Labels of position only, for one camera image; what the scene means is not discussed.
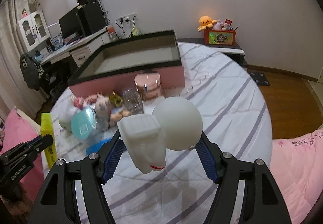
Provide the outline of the beige curtain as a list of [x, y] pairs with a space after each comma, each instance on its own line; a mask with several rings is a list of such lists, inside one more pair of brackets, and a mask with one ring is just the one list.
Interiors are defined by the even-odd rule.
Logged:
[[46, 102], [45, 94], [30, 89], [20, 70], [20, 55], [27, 52], [18, 33], [22, 10], [30, 12], [28, 0], [7, 0], [1, 5], [1, 118], [16, 106], [31, 118]]

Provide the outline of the yellow snack bag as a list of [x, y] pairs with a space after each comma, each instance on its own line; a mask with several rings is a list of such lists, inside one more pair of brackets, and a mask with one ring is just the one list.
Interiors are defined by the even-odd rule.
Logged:
[[136, 27], [132, 28], [132, 30], [131, 30], [131, 35], [132, 35], [133, 37], [136, 37], [136, 36], [138, 36], [139, 34], [140, 34], [139, 29], [137, 29]]

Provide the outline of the white wall socket strip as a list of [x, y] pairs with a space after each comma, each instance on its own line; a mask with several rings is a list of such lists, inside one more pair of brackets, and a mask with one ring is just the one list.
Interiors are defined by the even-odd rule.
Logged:
[[138, 19], [138, 16], [137, 13], [130, 13], [119, 17], [119, 19], [121, 19], [122, 22], [136, 21]]

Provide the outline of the black computer monitor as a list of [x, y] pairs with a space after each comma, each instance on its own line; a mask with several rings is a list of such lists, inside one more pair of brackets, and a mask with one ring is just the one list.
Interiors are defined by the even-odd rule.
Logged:
[[77, 7], [74, 7], [59, 19], [61, 34], [64, 38], [68, 38], [73, 34], [76, 34], [77, 37], [84, 36], [77, 11]]

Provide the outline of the black computer tower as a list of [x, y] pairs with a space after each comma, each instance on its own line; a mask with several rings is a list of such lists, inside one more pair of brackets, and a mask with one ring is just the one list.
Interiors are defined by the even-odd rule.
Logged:
[[77, 9], [77, 17], [84, 36], [92, 35], [106, 26], [98, 2], [89, 3]]

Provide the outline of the white glass door cabinet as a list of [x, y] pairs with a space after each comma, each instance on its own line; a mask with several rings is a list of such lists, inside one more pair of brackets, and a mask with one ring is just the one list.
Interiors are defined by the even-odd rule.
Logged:
[[18, 21], [19, 35], [24, 48], [30, 52], [50, 38], [42, 10], [37, 10]]

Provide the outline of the orange octopus plush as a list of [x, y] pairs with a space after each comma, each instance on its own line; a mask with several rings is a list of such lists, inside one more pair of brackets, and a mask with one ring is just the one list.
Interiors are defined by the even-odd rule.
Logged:
[[212, 20], [209, 16], [204, 15], [199, 19], [198, 31], [201, 32], [206, 29], [212, 29], [216, 23], [217, 20]]

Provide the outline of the white desk with drawers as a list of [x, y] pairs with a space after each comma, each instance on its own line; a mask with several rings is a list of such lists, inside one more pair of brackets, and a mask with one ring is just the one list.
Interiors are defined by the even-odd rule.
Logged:
[[54, 64], [71, 56], [77, 66], [80, 67], [100, 46], [107, 43], [110, 43], [108, 27], [78, 41], [64, 45], [43, 58], [40, 64], [44, 65], [48, 62]]

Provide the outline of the red picture storage box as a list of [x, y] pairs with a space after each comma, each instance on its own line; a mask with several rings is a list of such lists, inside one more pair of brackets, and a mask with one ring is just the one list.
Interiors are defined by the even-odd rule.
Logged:
[[204, 41], [206, 44], [235, 45], [235, 31], [228, 30], [204, 30]]

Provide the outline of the white striped bed sheet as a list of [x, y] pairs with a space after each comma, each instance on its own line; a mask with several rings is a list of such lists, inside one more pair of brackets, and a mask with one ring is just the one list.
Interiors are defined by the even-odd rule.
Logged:
[[[272, 125], [259, 87], [213, 48], [179, 44], [185, 87], [167, 90], [198, 108], [211, 142], [243, 161], [271, 161]], [[123, 152], [103, 190], [116, 223], [203, 223], [216, 193], [196, 151], [167, 151], [166, 167], [143, 174]]]

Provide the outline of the rose gold round jar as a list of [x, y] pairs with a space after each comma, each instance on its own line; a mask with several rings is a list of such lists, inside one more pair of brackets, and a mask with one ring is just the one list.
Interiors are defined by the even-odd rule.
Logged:
[[161, 78], [158, 72], [139, 73], [135, 76], [134, 83], [143, 101], [163, 95]]

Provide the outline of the pig doll blue dress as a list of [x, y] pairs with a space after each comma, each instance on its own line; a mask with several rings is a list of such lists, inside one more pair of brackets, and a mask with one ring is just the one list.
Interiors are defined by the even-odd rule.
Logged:
[[113, 92], [108, 98], [109, 103], [112, 105], [109, 126], [114, 127], [122, 118], [131, 116], [132, 112], [126, 108], [123, 98], [117, 93]]

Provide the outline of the yellow highlighter marker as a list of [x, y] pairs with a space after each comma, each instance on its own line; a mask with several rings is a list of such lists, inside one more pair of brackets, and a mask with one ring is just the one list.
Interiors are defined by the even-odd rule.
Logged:
[[56, 155], [56, 146], [55, 146], [55, 135], [54, 135], [54, 127], [52, 124], [51, 114], [49, 112], [43, 112], [41, 114], [41, 135], [51, 136], [50, 145], [45, 148], [44, 154], [48, 163], [48, 167], [51, 169], [54, 163], [57, 160]]

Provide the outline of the clear glass cup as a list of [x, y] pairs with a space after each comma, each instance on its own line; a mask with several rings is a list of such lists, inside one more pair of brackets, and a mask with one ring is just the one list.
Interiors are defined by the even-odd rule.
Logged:
[[122, 92], [124, 106], [132, 114], [140, 114], [144, 112], [141, 96], [134, 87], [125, 88]]

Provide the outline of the blue plastic case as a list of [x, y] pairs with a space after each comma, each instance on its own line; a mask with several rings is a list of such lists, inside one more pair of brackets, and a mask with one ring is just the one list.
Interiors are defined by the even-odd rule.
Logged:
[[101, 140], [93, 145], [91, 145], [90, 147], [86, 148], [86, 155], [90, 155], [91, 153], [98, 153], [98, 151], [100, 150], [100, 148], [102, 147], [102, 145], [104, 145], [107, 142], [110, 142], [111, 138], [108, 139], [104, 139]]

